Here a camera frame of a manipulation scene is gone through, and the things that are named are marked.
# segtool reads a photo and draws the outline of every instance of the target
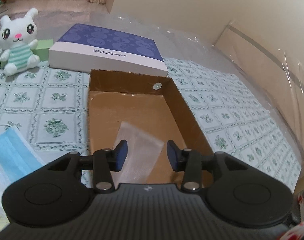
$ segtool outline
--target blue box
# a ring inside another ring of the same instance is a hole
[[[118,70],[166,76],[153,40],[98,26],[75,24],[50,49],[51,67],[81,72]]]

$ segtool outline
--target blue surgical mask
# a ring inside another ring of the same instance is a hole
[[[44,162],[35,154],[17,127],[8,126],[0,134],[0,177],[11,184],[41,168]]]

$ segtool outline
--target bunny eye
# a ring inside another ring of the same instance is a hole
[[[29,24],[27,26],[27,33],[32,34],[33,32],[34,32],[34,26],[33,26],[33,24]]]
[[[10,36],[10,29],[3,30],[3,39],[6,40]]]

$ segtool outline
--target floral tablecloth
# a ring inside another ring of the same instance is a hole
[[[269,112],[237,76],[189,61],[164,62],[214,151],[294,190],[301,167]],[[86,155],[88,86],[89,74],[52,69],[48,62],[8,78],[0,70],[0,124],[18,127],[45,162],[69,151]],[[82,182],[91,186],[88,173]]]
[[[213,151],[235,156],[293,192],[301,166],[276,122],[243,82],[192,61],[164,62]]]

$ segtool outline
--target white stuffed bunny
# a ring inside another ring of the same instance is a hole
[[[36,8],[30,9],[24,18],[13,21],[4,15],[0,19],[0,46],[5,51],[0,56],[1,61],[7,61],[4,74],[11,76],[15,73],[34,68],[39,63],[39,56],[31,51],[37,46],[37,28],[33,17],[38,15]]]

